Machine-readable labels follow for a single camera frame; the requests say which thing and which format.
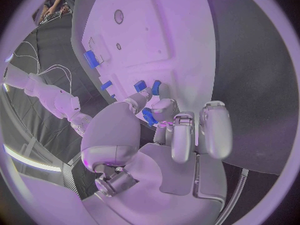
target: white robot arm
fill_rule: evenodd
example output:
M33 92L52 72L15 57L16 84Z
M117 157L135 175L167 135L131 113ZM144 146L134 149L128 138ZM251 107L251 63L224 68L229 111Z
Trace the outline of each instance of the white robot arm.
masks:
M42 78L33 73L26 73L9 64L7 66L4 83L19 89L31 97L37 97L40 103L59 119L67 118L72 128L83 136L92 117L80 112L78 97L60 89L55 85L45 84Z

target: cable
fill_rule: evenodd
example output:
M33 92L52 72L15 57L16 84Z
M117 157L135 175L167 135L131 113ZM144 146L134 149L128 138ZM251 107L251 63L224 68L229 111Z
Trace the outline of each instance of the cable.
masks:
M36 62L37 62L37 64L36 64L37 65L37 72L36 72L36 74L38 74L39 70L41 68L41 65L40 65L39 56L38 56L38 53L37 53L35 47L29 41L22 41L21 44L22 43L29 44L33 48L36 58L33 57L33 56L30 56L30 55L17 55L16 52L14 52L14 55L17 56L17 57L30 57L30 58L33 58L34 60L36 60Z
M47 72L50 72L50 71L53 70L53 69L61 69L61 70L64 71L64 74L65 74L65 76L67 77L67 79L68 79L68 81L69 81L69 83L70 83L70 94L72 94L72 73L71 73L71 71L70 71L67 67L65 67L65 66L63 66L63 65L60 65L60 64L54 64L54 65L52 65L51 67L47 68L45 71L43 71L43 72L41 72L41 73L38 73L37 75L43 75L43 74L45 74L45 73L47 73ZM68 72L69 72L69 74L70 74L70 78L68 77L68 75L67 75L65 69L68 70Z

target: blue connector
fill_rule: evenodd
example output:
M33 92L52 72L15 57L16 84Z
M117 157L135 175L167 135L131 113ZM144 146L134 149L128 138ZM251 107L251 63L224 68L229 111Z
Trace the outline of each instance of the blue connector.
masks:
M92 50L88 50L84 53L84 57L87 60L89 66L91 69L97 67L100 63L98 62L97 58L95 57L95 54Z
M159 123L158 121L156 121L153 118L152 111L150 108L145 107L141 112L142 112L143 118L147 121L149 127L152 127L153 124Z
M152 94L153 95L158 96L160 94L159 88L160 88L161 84L162 84L161 81L155 80L155 82L153 83L153 87L152 87Z
M134 84L134 88L137 92L144 90L147 87L145 81L141 80Z
M111 80L107 81L106 83L104 83L101 86L101 90L104 91L105 89L107 89L109 86L113 85L113 83L111 82Z

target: person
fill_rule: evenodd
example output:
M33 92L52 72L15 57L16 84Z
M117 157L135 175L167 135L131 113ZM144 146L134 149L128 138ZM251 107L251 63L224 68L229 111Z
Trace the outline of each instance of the person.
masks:
M72 13L74 4L75 0L46 0L39 22L41 22L45 16L51 15L59 10L62 14L67 13L68 11Z

